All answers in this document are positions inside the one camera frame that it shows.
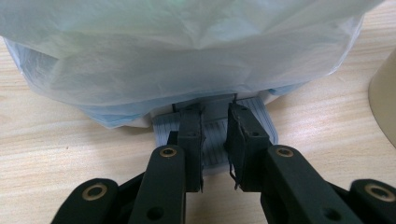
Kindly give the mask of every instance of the plastic bag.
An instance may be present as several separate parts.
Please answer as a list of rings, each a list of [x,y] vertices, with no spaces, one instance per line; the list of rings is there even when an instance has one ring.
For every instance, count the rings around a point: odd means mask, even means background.
[[[1,1],[0,35],[33,91],[118,127],[163,105],[329,75],[379,3]]]

